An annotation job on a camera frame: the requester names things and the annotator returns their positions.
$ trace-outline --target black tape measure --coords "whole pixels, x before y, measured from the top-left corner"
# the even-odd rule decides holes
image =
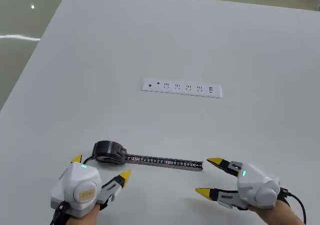
[[[99,163],[116,165],[130,163],[192,171],[201,171],[203,169],[202,161],[127,154],[127,150],[121,144],[114,141],[96,142],[92,156],[87,158],[83,163],[85,164],[90,159],[95,159]]]

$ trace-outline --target white power strip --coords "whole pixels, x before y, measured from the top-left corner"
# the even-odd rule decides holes
[[[201,82],[195,83],[156,78],[145,78],[142,81],[141,89],[142,91],[149,92],[222,98],[222,88],[220,85],[205,84]]]

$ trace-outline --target human hand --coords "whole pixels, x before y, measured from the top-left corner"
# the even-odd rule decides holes
[[[66,225],[96,225],[96,219],[97,219],[99,210],[100,210],[100,205],[96,204],[87,215],[81,218],[71,217],[66,223]]]
[[[260,209],[249,206],[268,225],[304,225],[291,208],[283,201],[277,200],[273,209]]]

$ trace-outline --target white table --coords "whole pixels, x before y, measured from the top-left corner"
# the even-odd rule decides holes
[[[128,152],[252,162],[318,222],[320,14],[216,0],[63,0],[0,115],[2,224],[48,224],[50,191],[96,141]],[[143,78],[221,84],[223,98],[141,92]],[[203,172],[126,164],[98,224],[263,224],[194,191],[236,189]],[[301,209],[289,200],[294,211]]]

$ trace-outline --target floor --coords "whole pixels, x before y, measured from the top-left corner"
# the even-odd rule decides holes
[[[316,10],[320,0],[224,0]],[[61,0],[0,0],[0,109]]]

